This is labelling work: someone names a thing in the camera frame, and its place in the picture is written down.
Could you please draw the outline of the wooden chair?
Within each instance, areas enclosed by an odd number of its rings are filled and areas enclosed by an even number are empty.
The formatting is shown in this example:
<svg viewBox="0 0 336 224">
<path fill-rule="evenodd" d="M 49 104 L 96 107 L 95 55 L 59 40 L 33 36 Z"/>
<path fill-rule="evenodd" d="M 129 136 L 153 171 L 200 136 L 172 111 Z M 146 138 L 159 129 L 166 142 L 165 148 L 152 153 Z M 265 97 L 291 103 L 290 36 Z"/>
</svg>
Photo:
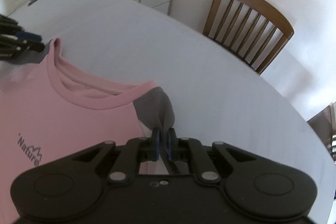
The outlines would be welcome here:
<svg viewBox="0 0 336 224">
<path fill-rule="evenodd" d="M 294 29 L 265 0 L 213 0 L 202 34 L 260 75 L 293 37 Z"/>
</svg>

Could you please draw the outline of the pink white grey sweatshirt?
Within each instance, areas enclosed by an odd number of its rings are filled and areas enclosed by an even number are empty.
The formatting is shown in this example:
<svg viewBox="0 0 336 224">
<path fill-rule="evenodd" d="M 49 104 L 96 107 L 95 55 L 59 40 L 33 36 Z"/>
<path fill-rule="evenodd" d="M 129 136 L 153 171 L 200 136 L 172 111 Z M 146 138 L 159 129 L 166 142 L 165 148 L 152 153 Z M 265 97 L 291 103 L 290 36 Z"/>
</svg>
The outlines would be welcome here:
<svg viewBox="0 0 336 224">
<path fill-rule="evenodd" d="M 174 125 L 170 99 L 154 82 L 129 85 L 89 75 L 61 49 L 53 39 L 40 63 L 1 79 L 1 223 L 19 217 L 10 187 L 21 173 L 106 140 L 123 145 Z"/>
</svg>

